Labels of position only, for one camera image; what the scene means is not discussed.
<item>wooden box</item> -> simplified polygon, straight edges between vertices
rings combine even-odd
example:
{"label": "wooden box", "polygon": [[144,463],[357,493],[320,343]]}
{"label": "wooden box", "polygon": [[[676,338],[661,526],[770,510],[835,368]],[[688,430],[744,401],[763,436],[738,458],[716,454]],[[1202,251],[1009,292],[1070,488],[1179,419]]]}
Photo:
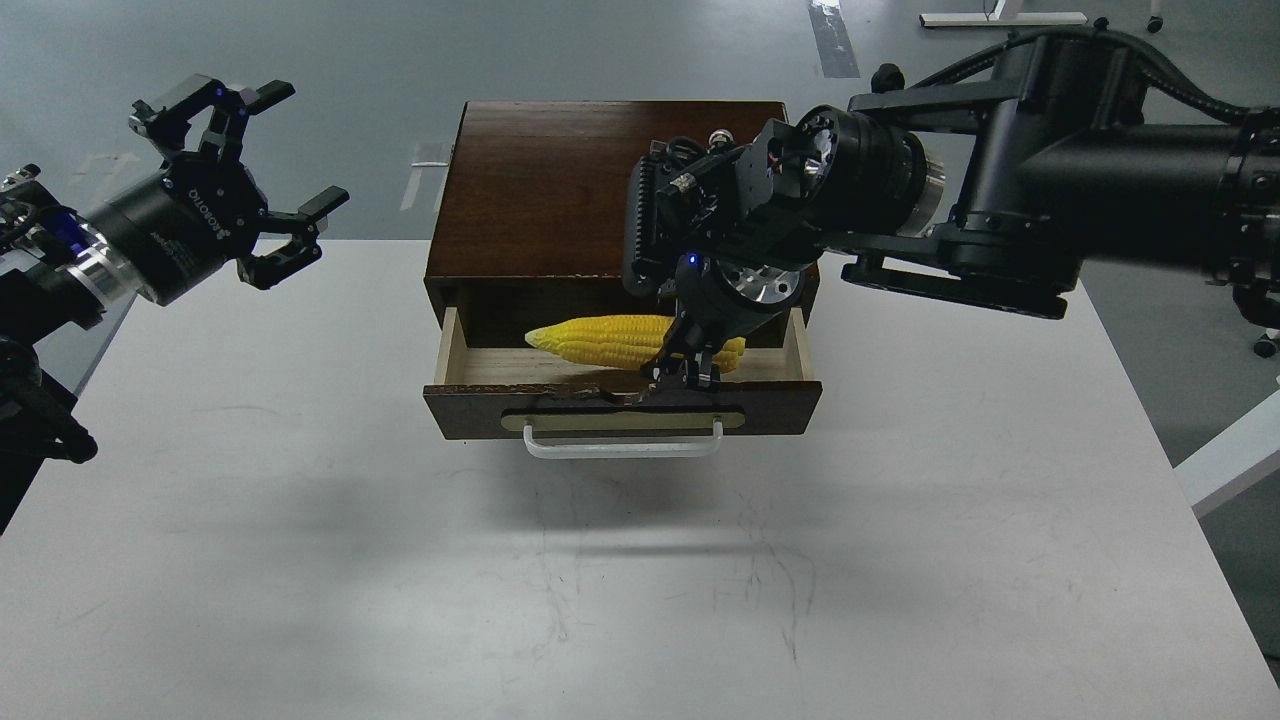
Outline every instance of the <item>wooden box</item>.
{"label": "wooden box", "polygon": [[449,439],[550,436],[803,433],[822,393],[805,320],[810,270],[788,315],[748,338],[714,395],[653,391],[639,373],[575,365],[527,347],[525,332],[570,318],[671,314],[621,283],[627,183],[650,140],[755,137],[781,102],[468,102],[426,264],[442,327],[424,396]]}

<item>chair wheel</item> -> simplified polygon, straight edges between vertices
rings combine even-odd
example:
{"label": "chair wheel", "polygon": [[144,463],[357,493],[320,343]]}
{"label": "chair wheel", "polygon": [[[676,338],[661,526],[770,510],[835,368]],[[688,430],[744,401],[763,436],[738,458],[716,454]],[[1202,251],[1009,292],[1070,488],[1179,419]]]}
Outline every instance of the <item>chair wheel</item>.
{"label": "chair wheel", "polygon": [[1276,343],[1267,336],[1253,341],[1253,354],[1258,357],[1272,357],[1276,354]]}

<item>black robotic arm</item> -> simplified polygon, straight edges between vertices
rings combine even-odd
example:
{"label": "black robotic arm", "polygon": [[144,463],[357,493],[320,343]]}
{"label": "black robotic arm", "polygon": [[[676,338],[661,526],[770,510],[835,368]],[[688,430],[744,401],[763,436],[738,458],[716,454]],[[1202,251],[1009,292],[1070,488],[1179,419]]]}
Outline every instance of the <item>black robotic arm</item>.
{"label": "black robotic arm", "polygon": [[[910,88],[884,65],[872,88],[748,145],[654,143],[636,165],[625,284],[678,299],[654,379],[713,391],[710,356],[797,301],[827,251],[854,258],[841,277],[855,284],[1041,318],[1062,316],[1085,258],[1197,268],[1233,286],[1248,320],[1280,327],[1276,110],[1215,100],[1105,26],[1014,36]],[[1217,122],[1147,124],[1148,88]],[[933,225],[945,176],[916,132],[975,137]]]}
{"label": "black robotic arm", "polygon": [[[282,81],[233,90],[192,76],[160,100],[134,102],[129,127],[164,161],[84,215],[59,204],[35,165],[0,184],[0,254],[38,260],[0,274],[0,532],[41,460],[83,462],[97,452],[72,416],[74,395],[40,369],[37,341],[68,323],[91,328],[133,293],[168,305],[228,260],[266,290],[320,259],[316,238],[347,191],[329,187],[296,213],[274,211],[239,161],[248,118],[291,95]],[[191,120],[206,109],[209,127],[187,150]],[[289,240],[253,255],[264,232]]]}

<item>yellow corn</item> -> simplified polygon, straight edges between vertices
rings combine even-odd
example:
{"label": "yellow corn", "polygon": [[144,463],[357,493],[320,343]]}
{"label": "yellow corn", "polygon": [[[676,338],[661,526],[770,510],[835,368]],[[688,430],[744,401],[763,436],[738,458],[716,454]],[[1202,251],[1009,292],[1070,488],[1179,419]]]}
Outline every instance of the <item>yellow corn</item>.
{"label": "yellow corn", "polygon": [[[662,350],[673,318],[664,315],[603,315],[575,318],[525,333],[525,342],[570,363],[639,370]],[[746,350],[740,337],[716,354],[721,373],[737,369]]]}

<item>white drawer handle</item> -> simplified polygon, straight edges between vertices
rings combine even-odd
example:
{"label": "white drawer handle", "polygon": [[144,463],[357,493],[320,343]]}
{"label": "white drawer handle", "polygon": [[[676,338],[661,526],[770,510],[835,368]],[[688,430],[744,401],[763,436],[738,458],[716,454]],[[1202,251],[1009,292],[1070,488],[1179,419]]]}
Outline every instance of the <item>white drawer handle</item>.
{"label": "white drawer handle", "polygon": [[668,442],[639,438],[635,442],[584,442],[543,445],[534,439],[534,425],[525,423],[525,447],[534,457],[544,460],[584,460],[589,457],[705,457],[719,450],[724,439],[724,424],[719,418],[712,424],[707,439]]}

